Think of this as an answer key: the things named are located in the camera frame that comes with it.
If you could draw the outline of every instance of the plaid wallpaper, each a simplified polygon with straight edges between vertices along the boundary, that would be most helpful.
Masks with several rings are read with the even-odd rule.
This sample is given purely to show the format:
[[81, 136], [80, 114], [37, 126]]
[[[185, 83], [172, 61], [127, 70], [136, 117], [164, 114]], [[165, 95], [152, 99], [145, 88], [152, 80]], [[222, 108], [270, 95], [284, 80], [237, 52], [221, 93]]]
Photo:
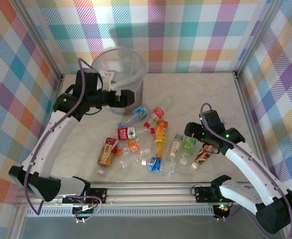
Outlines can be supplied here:
[[79, 68], [78, 57], [92, 62], [103, 49], [115, 45], [140, 52], [151, 73], [233, 71], [270, 3], [36, 0], [35, 9], [29, 0], [23, 1], [56, 61], [71, 73]]
[[267, 163], [292, 188], [292, 0], [284, 1], [243, 78]]
[[57, 80], [9, 0], [0, 0], [0, 239], [18, 192], [8, 171], [35, 146], [56, 88]]

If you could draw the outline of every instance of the blue bottle label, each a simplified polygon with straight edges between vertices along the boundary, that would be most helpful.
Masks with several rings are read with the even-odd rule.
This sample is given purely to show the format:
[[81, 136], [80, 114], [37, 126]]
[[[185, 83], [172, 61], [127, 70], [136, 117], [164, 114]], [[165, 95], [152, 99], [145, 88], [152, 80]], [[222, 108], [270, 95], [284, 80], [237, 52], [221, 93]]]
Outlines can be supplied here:
[[161, 158], [152, 157], [149, 164], [149, 169], [154, 172], [159, 172], [160, 164]]
[[134, 110], [134, 113], [138, 115], [139, 120], [143, 120], [145, 117], [147, 117], [147, 108], [139, 106]]

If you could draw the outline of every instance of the white marble surface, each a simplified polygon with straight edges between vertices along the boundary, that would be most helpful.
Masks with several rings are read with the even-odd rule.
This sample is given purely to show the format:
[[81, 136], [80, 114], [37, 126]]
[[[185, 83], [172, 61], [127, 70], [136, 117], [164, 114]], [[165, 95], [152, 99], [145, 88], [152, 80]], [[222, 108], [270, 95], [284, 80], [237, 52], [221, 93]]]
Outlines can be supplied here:
[[[67, 75], [62, 92], [75, 82], [75, 75]], [[176, 132], [184, 132], [188, 122], [199, 122], [200, 106], [209, 102], [226, 121], [226, 128], [235, 127], [254, 149], [242, 106], [231, 73], [213, 74], [147, 74], [144, 80], [143, 102], [153, 108], [166, 94], [173, 94], [176, 104], [166, 112], [163, 119], [168, 121], [168, 145]], [[137, 165], [124, 171], [118, 156], [103, 176], [96, 173], [97, 158], [105, 138], [116, 129], [120, 116], [111, 113], [107, 107], [94, 116], [84, 116], [67, 138], [55, 161], [52, 175], [72, 177], [79, 176], [89, 181], [188, 181], [209, 182], [226, 174], [238, 182], [246, 182], [242, 172], [225, 156], [218, 154], [205, 162], [198, 170], [191, 164], [177, 164], [172, 175], [150, 172], [145, 166]], [[197, 142], [195, 154], [202, 147]]]

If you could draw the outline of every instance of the white cap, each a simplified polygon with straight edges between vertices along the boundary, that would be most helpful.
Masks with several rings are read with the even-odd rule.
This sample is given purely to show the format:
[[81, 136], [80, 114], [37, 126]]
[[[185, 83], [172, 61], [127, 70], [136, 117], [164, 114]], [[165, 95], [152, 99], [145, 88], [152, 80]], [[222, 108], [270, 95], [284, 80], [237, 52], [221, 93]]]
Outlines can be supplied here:
[[149, 149], [149, 148], [148, 149], [145, 149], [144, 152], [145, 152], [146, 155], [149, 155], [149, 154], [151, 154], [151, 149]]
[[97, 173], [99, 173], [100, 175], [103, 175], [104, 174], [104, 170], [98, 169]]
[[195, 169], [199, 168], [199, 164], [197, 162], [193, 162], [191, 166]]
[[147, 159], [146, 159], [146, 158], [143, 158], [143, 159], [142, 159], [142, 161], [141, 161], [141, 165], [144, 165], [144, 166], [147, 165]]
[[180, 164], [186, 165], [187, 162], [188, 161], [185, 158], [180, 159]]

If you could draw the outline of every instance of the plastic bin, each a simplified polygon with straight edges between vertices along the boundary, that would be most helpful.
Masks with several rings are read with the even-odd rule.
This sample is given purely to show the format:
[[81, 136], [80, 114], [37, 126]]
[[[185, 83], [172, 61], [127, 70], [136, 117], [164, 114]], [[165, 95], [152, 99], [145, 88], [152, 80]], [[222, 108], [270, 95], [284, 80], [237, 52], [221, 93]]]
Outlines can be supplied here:
[[114, 113], [125, 115], [142, 104], [146, 62], [138, 52], [124, 47], [107, 48], [93, 60], [92, 67], [96, 70], [116, 72], [110, 85], [112, 91], [131, 90], [135, 93], [135, 103], [130, 106], [109, 107]]

